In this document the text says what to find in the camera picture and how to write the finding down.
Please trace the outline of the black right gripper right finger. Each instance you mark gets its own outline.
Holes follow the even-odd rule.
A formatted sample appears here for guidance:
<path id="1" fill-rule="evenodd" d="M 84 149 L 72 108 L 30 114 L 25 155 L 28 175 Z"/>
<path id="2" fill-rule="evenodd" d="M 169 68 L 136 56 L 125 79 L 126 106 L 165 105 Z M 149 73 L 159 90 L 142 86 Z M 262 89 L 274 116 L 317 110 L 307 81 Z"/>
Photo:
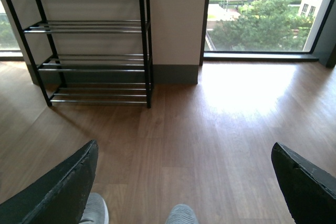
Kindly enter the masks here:
<path id="1" fill-rule="evenodd" d="M 271 161 L 295 223 L 335 223 L 335 177 L 279 142 Z"/>

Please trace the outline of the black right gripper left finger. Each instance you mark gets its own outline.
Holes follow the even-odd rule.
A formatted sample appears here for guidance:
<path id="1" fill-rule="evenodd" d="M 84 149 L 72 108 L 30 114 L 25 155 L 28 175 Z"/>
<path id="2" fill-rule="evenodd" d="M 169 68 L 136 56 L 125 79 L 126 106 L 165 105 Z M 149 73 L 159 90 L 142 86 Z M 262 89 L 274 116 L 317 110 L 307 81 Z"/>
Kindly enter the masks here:
<path id="1" fill-rule="evenodd" d="M 1 223 L 79 223 L 92 189 L 98 144 L 86 143 L 1 204 Z"/>

